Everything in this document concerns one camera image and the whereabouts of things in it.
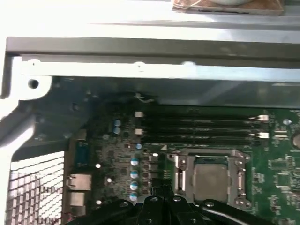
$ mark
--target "cpu socket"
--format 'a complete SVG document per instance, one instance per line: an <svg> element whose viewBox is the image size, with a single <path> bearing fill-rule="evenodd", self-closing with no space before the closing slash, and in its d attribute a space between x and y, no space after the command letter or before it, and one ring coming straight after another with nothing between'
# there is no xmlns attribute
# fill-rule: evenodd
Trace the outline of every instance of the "cpu socket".
<svg viewBox="0 0 300 225"><path fill-rule="evenodd" d="M246 210L245 164L250 156L238 150L180 149L175 159L175 191L195 203L206 199Z"/></svg>

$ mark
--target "gray metal panel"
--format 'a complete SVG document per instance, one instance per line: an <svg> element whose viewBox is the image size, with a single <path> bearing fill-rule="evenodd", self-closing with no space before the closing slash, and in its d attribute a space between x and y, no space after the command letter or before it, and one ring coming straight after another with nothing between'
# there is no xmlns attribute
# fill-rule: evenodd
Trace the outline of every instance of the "gray metal panel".
<svg viewBox="0 0 300 225"><path fill-rule="evenodd" d="M300 45L131 38L8 37L7 52L299 60Z"/></svg>
<svg viewBox="0 0 300 225"><path fill-rule="evenodd" d="M30 1L9 5L22 20L10 21L8 36L300 43L298 1L287 2L284 16L178 14L165 1L108 1L59 7L54 2L30 5ZM89 13L79 18L82 11Z"/></svg>
<svg viewBox="0 0 300 225"><path fill-rule="evenodd" d="M106 99L109 95L113 98L116 93L138 91L158 96L158 101L166 105L300 107L299 84L289 86L287 83L283 86L277 86L277 83L273 82L130 78L80 79L83 83L89 82L91 90L97 90L98 95L105 96ZM216 87L219 87L218 92L209 95L208 93L212 93L211 90L215 90Z"/></svg>
<svg viewBox="0 0 300 225"><path fill-rule="evenodd" d="M194 62L204 66L224 66L224 67L249 67L249 68L300 68L299 61L279 58L276 59L245 59L244 57L146 57L146 56L95 56L95 55L50 55L50 54L24 54L22 61L37 59L41 62L101 62L101 63L135 63L144 62L146 64L181 64L185 61Z"/></svg>
<svg viewBox="0 0 300 225"><path fill-rule="evenodd" d="M21 101L16 111L4 118L10 126L19 123L30 114L36 115L34 136L14 155L13 161L45 155L68 149L68 139L88 120L91 115L91 102L87 97L89 87L72 78L57 79L49 93L40 99ZM1 136L7 129L1 129Z"/></svg>

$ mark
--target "motherboard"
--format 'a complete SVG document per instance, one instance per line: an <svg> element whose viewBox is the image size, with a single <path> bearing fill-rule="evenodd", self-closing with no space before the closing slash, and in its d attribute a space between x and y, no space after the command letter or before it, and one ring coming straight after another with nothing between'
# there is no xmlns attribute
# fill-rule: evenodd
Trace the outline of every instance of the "motherboard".
<svg viewBox="0 0 300 225"><path fill-rule="evenodd" d="M170 178L195 204L300 225L300 110L109 103L86 129L92 209L135 202L152 178Z"/></svg>

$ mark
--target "chip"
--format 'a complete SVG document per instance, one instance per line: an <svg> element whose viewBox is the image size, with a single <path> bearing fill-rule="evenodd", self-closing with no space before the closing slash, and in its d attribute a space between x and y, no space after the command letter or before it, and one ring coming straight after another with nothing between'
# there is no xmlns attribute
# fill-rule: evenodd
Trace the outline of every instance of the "chip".
<svg viewBox="0 0 300 225"><path fill-rule="evenodd" d="M194 198L198 201L215 199L227 202L227 166L224 164L196 164L194 169Z"/></svg>
<svg viewBox="0 0 300 225"><path fill-rule="evenodd" d="M287 173L278 173L277 174L277 187L284 188L290 186L290 175Z"/></svg>

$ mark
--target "ram slot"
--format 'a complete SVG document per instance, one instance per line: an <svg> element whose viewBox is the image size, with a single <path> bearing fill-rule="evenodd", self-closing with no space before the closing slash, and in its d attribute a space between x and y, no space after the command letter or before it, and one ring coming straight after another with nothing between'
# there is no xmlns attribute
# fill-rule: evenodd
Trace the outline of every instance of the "ram slot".
<svg viewBox="0 0 300 225"><path fill-rule="evenodd" d="M226 146L259 146L261 141L258 140L230 140L230 139L201 139L192 137L155 137L144 136L141 138L142 143L160 143L160 144L194 144L194 145L226 145Z"/></svg>
<svg viewBox="0 0 300 225"><path fill-rule="evenodd" d="M186 127L159 127L158 129L145 128L143 135L195 135L195 136L217 136L217 137L260 137L261 132L252 132L251 130L226 130L226 129L190 129Z"/></svg>
<svg viewBox="0 0 300 225"><path fill-rule="evenodd" d="M160 128L160 127L188 127L198 129L208 128L222 128L222 129L257 129L259 131L266 130L267 126L261 123L232 123L228 121L202 121L202 120L141 120L141 126L146 128Z"/></svg>
<svg viewBox="0 0 300 225"><path fill-rule="evenodd" d="M170 118L170 119L181 119L186 118L189 120L227 120L227 121L268 121L267 115L206 115L201 113L159 113L158 112L145 112L144 118L147 119L159 119L159 118Z"/></svg>

